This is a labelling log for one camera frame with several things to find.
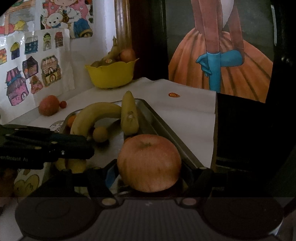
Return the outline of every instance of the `yellow bowl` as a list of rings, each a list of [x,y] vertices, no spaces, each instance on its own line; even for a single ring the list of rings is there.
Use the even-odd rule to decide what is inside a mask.
[[[86,65],[92,83],[102,89],[116,88],[128,84],[133,80],[135,61],[128,63],[116,62],[98,68]]]

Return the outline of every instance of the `blue glove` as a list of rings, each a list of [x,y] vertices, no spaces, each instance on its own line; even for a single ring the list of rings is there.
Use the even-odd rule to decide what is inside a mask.
[[[223,54],[206,53],[201,55],[196,63],[202,66],[202,71],[209,77],[210,90],[220,92],[221,67],[242,65],[242,55],[237,50],[230,50]]]
[[[204,71],[206,77],[209,77],[210,90],[220,93],[221,54],[203,54],[196,60],[196,63],[202,66],[202,71]]]

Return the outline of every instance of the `metal tray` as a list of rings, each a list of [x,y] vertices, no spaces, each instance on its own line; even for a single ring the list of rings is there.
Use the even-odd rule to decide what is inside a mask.
[[[121,101],[114,103],[121,106]],[[140,126],[138,134],[155,134],[167,138],[176,146],[181,155],[182,161],[185,162],[189,167],[193,169],[203,167],[196,156],[188,149],[188,147],[180,140],[180,138],[145,100],[136,99],[136,106],[138,110]],[[67,116],[59,131],[60,133],[70,133],[70,128],[67,126],[67,121],[71,116],[78,114],[80,111],[81,110],[74,111]],[[95,154],[91,159],[88,160],[88,168],[103,168],[112,160],[116,159],[124,140],[127,138],[127,136],[125,136],[121,130],[119,119],[104,118],[96,122],[95,127],[97,126],[105,126],[108,129],[110,138],[106,143],[102,144],[96,144],[93,142]],[[184,191],[186,188],[186,183],[183,180],[179,180],[172,188],[162,193],[162,195],[175,196],[178,193]],[[135,192],[135,190],[131,190],[130,187],[124,185],[120,176],[116,179],[110,190],[115,196],[130,196],[132,192]]]

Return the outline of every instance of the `white tablecloth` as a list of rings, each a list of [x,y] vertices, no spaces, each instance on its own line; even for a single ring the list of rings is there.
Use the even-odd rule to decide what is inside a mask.
[[[119,101],[127,90],[130,90],[135,98],[144,99],[199,161],[204,166],[210,167],[213,155],[216,93],[183,86],[168,80],[151,81],[141,78],[117,89],[93,88],[69,99],[67,108],[60,110],[55,115],[40,116],[29,125],[48,128],[54,122],[64,120],[71,112],[89,104]],[[169,97],[168,94],[172,92],[180,97]],[[16,205],[16,202],[13,202],[0,217],[1,241],[17,241],[21,237],[14,220]]]

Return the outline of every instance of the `teddy bear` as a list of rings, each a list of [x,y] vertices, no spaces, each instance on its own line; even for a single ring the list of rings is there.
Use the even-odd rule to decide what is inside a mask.
[[[62,22],[63,21],[63,15],[55,12],[51,14],[48,18],[45,19],[46,25],[51,28],[68,28],[68,24]]]

